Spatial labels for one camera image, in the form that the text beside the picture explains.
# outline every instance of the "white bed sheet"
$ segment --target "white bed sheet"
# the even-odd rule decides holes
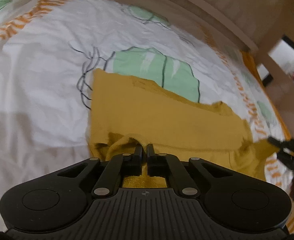
[[[154,47],[189,63],[200,80],[200,102],[225,102],[248,120],[258,140],[235,76],[204,41],[173,26],[175,31],[160,24],[143,24],[121,9],[122,5],[107,0],[71,0],[0,42],[0,198],[16,184],[90,156],[85,136],[88,109],[76,88],[87,59],[70,45],[86,53],[95,46],[105,59],[113,51],[132,46]],[[230,49],[221,49],[231,54]],[[244,90],[254,103],[261,100],[271,108],[256,80],[246,80],[252,76],[237,50],[233,51],[236,58],[228,57],[228,62]],[[265,120],[260,111],[258,114]],[[284,138],[277,119],[270,127],[264,122],[267,135]],[[1,216],[0,230],[5,230]]]

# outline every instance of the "bed sheet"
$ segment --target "bed sheet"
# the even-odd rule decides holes
[[[187,75],[197,82],[190,100],[223,101],[248,121],[254,141],[284,139],[241,53],[206,29],[200,27],[198,40],[152,12],[108,0],[39,0],[32,12],[0,27],[0,198],[16,184],[90,156],[90,73],[116,71],[133,48],[147,72],[159,54],[175,71],[190,67]],[[278,170],[280,180],[287,171],[281,164]]]

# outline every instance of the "silver screw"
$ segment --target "silver screw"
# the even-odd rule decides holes
[[[198,191],[193,187],[186,187],[186,188],[183,188],[182,192],[184,195],[192,196],[197,194]]]
[[[99,187],[97,189],[94,190],[94,193],[98,196],[104,196],[107,195],[109,193],[109,189],[105,188],[105,187]]]

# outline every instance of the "bed frame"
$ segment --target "bed frame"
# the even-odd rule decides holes
[[[268,55],[284,36],[294,41],[294,0],[116,0],[147,8],[201,38],[199,24],[262,63],[274,80],[266,88],[294,137],[294,84]]]

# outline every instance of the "yellow fabric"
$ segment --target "yellow fabric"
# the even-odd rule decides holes
[[[94,72],[89,147],[95,157],[110,160],[134,152],[137,142],[152,143],[155,152],[181,161],[200,157],[264,180],[265,159],[277,149],[265,140],[253,143],[246,120],[224,103],[193,103],[154,81]],[[166,187],[162,178],[125,179],[124,187]]]
[[[249,54],[248,52],[244,52],[244,51],[241,51],[242,55],[243,55],[243,61],[244,61],[244,64],[245,66],[248,68],[248,70],[252,73],[252,75],[257,79],[258,83],[260,84],[261,88],[263,89],[263,91],[265,92],[265,88],[263,86],[263,82],[262,80],[260,79],[260,75],[258,74],[258,71],[257,71],[257,68],[256,68],[256,64],[254,62],[254,58],[251,54]],[[283,133],[284,133],[284,136],[285,136],[285,139],[286,140],[290,140],[291,139],[291,134],[287,128],[287,126],[285,125],[283,119],[281,118],[278,110],[276,109],[276,107],[274,106],[274,104],[271,102],[270,98],[268,97],[268,95],[266,94],[265,92],[265,95],[266,97],[268,98],[270,104],[272,105],[272,108],[275,112],[275,115],[278,119],[278,121],[280,122],[281,124],[281,127],[282,127],[282,130],[283,130]]]

